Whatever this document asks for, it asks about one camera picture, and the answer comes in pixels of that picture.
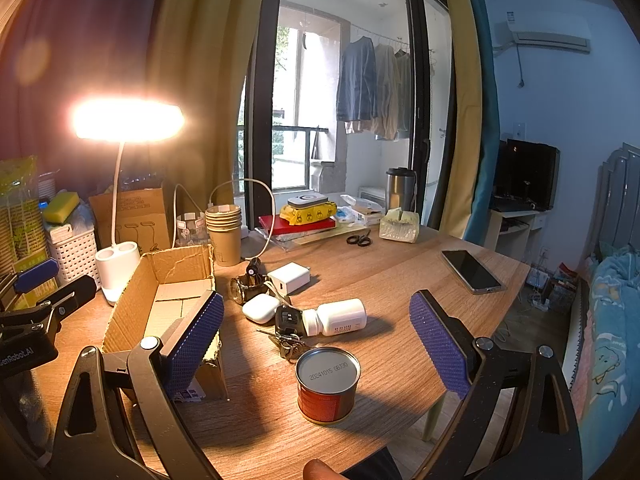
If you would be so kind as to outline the white pill bottle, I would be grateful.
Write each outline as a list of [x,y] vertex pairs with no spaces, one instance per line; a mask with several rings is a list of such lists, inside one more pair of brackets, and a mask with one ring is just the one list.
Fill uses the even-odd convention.
[[367,312],[359,299],[349,299],[303,310],[302,319],[308,337],[337,336],[365,328]]

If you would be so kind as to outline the white power adapter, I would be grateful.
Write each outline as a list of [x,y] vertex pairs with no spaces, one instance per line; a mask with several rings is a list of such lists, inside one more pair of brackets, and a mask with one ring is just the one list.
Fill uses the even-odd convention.
[[267,276],[282,296],[288,296],[310,282],[309,269],[295,262],[270,271]]

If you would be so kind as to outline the red tin can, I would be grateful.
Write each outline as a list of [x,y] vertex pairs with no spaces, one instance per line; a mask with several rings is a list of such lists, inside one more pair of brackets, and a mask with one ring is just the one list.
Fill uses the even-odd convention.
[[354,408],[361,366],[356,356],[335,347],[306,351],[296,363],[299,411],[318,425],[332,425]]

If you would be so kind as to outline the stack of paper cups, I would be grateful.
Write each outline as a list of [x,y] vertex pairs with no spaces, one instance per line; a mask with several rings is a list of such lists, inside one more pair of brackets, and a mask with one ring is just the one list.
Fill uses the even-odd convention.
[[205,211],[205,222],[215,260],[220,266],[241,261],[242,211],[238,205],[213,205]]

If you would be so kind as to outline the black smartphone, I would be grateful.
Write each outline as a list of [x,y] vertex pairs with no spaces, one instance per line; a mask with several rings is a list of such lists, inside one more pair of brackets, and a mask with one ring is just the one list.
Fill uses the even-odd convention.
[[443,250],[442,255],[473,294],[489,294],[504,289],[498,278],[466,250]]

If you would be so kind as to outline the white plastic basket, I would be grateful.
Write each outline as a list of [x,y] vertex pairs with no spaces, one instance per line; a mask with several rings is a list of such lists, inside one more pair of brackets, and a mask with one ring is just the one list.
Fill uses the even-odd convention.
[[58,284],[64,286],[76,278],[88,275],[96,282],[96,288],[100,289],[94,229],[76,232],[69,223],[62,226],[47,224],[46,228],[51,257],[58,263]]

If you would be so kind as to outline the steel thermos mug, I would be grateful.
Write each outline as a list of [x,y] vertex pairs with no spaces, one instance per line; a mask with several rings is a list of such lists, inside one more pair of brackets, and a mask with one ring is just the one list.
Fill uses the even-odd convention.
[[395,167],[386,171],[385,203],[387,210],[416,211],[416,173],[413,170]]

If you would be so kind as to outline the beige hanging shirt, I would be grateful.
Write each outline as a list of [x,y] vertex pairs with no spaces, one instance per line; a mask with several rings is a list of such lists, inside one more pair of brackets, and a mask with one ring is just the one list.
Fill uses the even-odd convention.
[[378,139],[408,139],[412,112],[412,59],[387,44],[375,49],[376,116],[372,128]]

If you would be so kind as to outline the blue hanging shirt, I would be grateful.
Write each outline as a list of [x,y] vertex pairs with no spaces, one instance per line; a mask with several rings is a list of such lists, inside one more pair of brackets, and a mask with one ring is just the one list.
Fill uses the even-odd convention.
[[351,42],[341,60],[336,94],[336,118],[341,122],[363,122],[378,112],[378,86],[372,40]]

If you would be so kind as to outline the white TV stand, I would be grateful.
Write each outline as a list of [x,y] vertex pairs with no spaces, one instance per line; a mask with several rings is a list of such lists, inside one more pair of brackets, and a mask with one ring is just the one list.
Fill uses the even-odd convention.
[[533,263],[548,211],[491,209],[483,246],[525,263]]

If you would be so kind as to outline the black scissors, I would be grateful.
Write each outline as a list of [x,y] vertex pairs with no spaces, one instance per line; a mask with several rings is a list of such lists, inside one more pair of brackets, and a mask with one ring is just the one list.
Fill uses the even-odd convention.
[[371,231],[367,230],[364,233],[349,235],[349,237],[346,238],[346,243],[358,247],[368,247],[372,244],[370,233]]

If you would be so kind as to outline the black car key with keyring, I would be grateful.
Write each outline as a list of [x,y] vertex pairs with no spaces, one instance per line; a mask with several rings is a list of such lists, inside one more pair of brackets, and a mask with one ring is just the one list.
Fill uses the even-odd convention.
[[290,363],[295,362],[310,347],[306,343],[306,330],[301,310],[279,306],[274,314],[273,331],[258,330],[266,335],[278,348],[280,357]]

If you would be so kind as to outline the white small boxes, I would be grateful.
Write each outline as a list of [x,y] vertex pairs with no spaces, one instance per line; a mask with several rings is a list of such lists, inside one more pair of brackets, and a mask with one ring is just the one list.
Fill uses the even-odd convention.
[[384,207],[378,203],[358,198],[348,194],[342,194],[343,205],[337,207],[335,220],[338,223],[362,224],[363,226],[375,226],[384,217]]

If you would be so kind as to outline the yellow curtain left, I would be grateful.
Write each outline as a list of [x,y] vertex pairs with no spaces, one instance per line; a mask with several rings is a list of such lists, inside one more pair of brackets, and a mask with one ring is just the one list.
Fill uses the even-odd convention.
[[152,151],[169,181],[204,205],[232,177],[240,97],[262,0],[160,0],[148,62],[150,95],[184,126]]

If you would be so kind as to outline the white earbuds case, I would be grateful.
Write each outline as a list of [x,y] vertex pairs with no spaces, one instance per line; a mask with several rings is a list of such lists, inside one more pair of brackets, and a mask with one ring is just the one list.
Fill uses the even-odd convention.
[[264,325],[273,319],[280,304],[277,297],[258,294],[243,304],[242,313],[253,323]]

